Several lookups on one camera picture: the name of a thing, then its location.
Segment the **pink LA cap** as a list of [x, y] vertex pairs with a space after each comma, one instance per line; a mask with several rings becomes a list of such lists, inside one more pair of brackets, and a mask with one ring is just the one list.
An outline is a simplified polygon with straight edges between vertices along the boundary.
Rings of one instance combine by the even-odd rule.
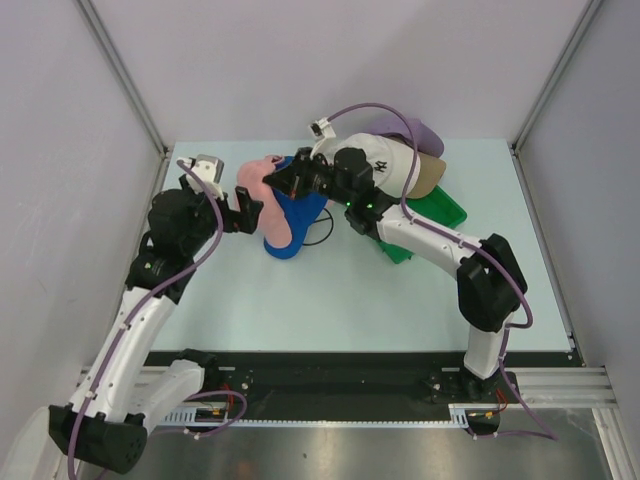
[[237, 185], [245, 187], [253, 200], [261, 201], [257, 230], [266, 242], [276, 249], [288, 247], [293, 237], [284, 211], [270, 186], [263, 179], [274, 173], [284, 161], [282, 156], [268, 155], [263, 159], [244, 163], [236, 175]]

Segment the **blue mesh cap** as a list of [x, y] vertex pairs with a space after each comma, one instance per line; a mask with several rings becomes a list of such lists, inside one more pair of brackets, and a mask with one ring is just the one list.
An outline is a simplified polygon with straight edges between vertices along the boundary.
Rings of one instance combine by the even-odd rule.
[[288, 247], [281, 249], [271, 247], [265, 239], [263, 245], [266, 252], [272, 257], [288, 260], [296, 256], [305, 245], [305, 239], [310, 227], [319, 220], [329, 201], [316, 193], [312, 193], [302, 199], [292, 200], [279, 191], [273, 188], [272, 190], [284, 211], [293, 239]]

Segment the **white NY cap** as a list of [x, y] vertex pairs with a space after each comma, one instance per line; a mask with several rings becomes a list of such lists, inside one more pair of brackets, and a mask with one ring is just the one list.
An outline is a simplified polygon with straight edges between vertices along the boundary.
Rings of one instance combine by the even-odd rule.
[[326, 157], [329, 163], [332, 163], [335, 154], [342, 148], [363, 150], [367, 162], [373, 169], [375, 185], [393, 197], [399, 198], [401, 196], [405, 182], [410, 177], [409, 173], [413, 161], [411, 148], [379, 135], [357, 133], [344, 140], [328, 141], [319, 152]]

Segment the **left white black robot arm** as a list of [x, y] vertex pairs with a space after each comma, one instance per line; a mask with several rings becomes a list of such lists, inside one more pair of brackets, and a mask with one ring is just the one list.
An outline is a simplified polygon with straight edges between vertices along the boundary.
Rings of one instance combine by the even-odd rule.
[[49, 435], [67, 458], [70, 478], [77, 476], [76, 461], [128, 473], [150, 434], [185, 401], [219, 396], [247, 407], [245, 396], [225, 385], [215, 355], [194, 349], [181, 351], [144, 389], [135, 388], [157, 335], [222, 235], [255, 232], [262, 202], [241, 186], [235, 196], [233, 210], [211, 186], [183, 175], [179, 188], [153, 198], [114, 325], [68, 403], [49, 408]]

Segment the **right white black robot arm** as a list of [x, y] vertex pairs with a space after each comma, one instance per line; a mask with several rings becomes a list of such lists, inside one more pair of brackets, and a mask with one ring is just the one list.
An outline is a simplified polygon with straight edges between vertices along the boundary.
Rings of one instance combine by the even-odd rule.
[[327, 162], [301, 148], [263, 181], [292, 200], [318, 194], [341, 204], [357, 233], [409, 250], [449, 274], [457, 283], [459, 311], [469, 324], [462, 391], [473, 401], [484, 401], [496, 391], [508, 332], [515, 326], [511, 320], [518, 309], [529, 307], [524, 275], [504, 237], [477, 239], [411, 212], [404, 201], [376, 186], [361, 149], [342, 149]]

